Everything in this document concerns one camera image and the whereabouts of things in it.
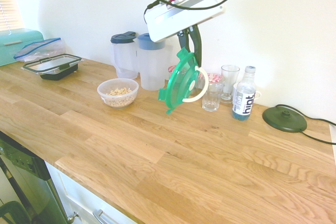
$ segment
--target window blind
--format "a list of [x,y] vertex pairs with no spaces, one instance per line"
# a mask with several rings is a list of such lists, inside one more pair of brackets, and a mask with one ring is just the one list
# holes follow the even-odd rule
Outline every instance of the window blind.
[[15,0],[0,0],[0,31],[23,28],[23,21]]

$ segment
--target small glass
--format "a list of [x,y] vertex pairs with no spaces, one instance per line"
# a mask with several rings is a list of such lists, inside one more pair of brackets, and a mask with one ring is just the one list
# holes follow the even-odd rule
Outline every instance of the small glass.
[[236,83],[240,68],[234,65],[222,66],[222,77],[224,78],[221,102],[232,103],[233,85]]
[[209,87],[203,96],[202,108],[206,111],[217,111],[221,101],[224,80],[220,78],[216,82],[211,82],[209,78]]

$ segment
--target water bottle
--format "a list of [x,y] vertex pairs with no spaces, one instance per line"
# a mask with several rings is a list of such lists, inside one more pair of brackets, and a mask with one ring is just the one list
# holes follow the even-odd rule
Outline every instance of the water bottle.
[[247,66],[243,79],[237,85],[236,97],[232,107],[234,119],[245,121],[250,117],[256,94],[256,85],[254,83],[255,72],[255,67]]

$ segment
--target drawer handle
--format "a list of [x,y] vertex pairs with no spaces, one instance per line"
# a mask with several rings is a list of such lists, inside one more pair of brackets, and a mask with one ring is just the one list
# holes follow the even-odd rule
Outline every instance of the drawer handle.
[[8,42],[8,43],[4,43],[4,46],[10,46],[10,45],[14,45],[14,44],[19,44],[21,42],[22,42],[22,40],[18,40],[18,41],[14,41],[14,42]]
[[95,210],[93,211],[93,216],[95,216],[95,218],[101,223],[101,224],[117,224],[116,222],[111,222],[111,223],[107,223],[106,221],[104,221],[100,216],[103,214],[103,210],[99,209],[99,210]]

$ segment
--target ziplock bag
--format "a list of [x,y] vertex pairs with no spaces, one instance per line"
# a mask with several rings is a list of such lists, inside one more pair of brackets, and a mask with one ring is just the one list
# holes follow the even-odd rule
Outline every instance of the ziplock bag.
[[17,61],[28,62],[62,55],[64,53],[65,46],[61,38],[54,38],[26,45],[21,51],[14,55],[14,59]]

